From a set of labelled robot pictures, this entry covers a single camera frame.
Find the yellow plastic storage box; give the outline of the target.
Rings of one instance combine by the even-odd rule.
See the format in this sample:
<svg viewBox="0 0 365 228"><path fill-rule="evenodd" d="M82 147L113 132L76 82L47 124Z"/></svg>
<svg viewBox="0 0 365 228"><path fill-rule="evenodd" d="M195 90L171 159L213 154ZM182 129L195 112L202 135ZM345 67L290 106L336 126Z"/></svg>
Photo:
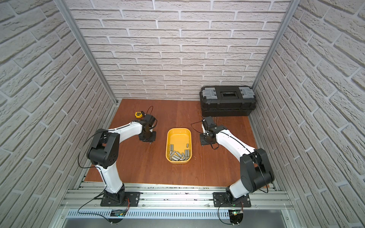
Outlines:
<svg viewBox="0 0 365 228"><path fill-rule="evenodd" d="M172 164L186 164L192 155L191 131L187 128L170 129L166 139L166 159Z"/></svg>

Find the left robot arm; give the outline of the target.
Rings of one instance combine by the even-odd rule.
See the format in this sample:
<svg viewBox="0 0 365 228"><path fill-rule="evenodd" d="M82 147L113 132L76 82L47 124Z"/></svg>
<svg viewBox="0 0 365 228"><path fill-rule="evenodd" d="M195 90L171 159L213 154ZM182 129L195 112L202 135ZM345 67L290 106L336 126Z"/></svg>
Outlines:
<svg viewBox="0 0 365 228"><path fill-rule="evenodd" d="M126 201L125 186L116 166L120 143L136 135L142 142L154 142L156 132L153 129L156 124L156 118L146 114L141 120L132 121L124 126L96 131L86 157L98 169L105 185L103 198L111 201L106 205L121 205Z"/></svg>

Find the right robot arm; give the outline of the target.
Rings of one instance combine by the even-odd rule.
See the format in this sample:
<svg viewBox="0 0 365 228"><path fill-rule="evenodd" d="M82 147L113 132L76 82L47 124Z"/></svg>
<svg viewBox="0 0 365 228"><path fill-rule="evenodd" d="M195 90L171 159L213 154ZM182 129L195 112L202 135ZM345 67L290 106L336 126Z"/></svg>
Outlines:
<svg viewBox="0 0 365 228"><path fill-rule="evenodd" d="M201 145L213 146L217 143L240 162L240 179L226 189L229 200L237 200L273 183L274 172L264 149L247 145L225 126L217 125L211 116L204 118L201 124Z"/></svg>

